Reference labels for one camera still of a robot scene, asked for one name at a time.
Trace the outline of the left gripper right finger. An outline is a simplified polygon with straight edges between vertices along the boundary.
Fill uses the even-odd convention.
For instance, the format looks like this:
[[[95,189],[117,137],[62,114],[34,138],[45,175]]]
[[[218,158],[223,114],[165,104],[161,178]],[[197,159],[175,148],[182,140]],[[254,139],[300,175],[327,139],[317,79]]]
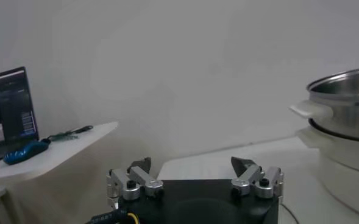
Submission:
[[[283,197],[284,173],[281,168],[272,166],[264,170],[253,160],[234,156],[230,161],[236,173],[236,178],[230,182],[234,197],[244,197],[251,192],[267,200]]]

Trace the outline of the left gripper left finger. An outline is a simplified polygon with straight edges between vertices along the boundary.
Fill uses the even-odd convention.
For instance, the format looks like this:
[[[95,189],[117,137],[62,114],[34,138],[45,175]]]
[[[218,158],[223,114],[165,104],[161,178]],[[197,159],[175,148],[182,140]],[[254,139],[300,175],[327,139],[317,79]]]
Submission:
[[[142,198],[159,200],[164,195],[163,181],[150,176],[151,158],[134,161],[126,169],[110,169],[106,174],[107,204],[119,208],[119,201],[134,202]]]

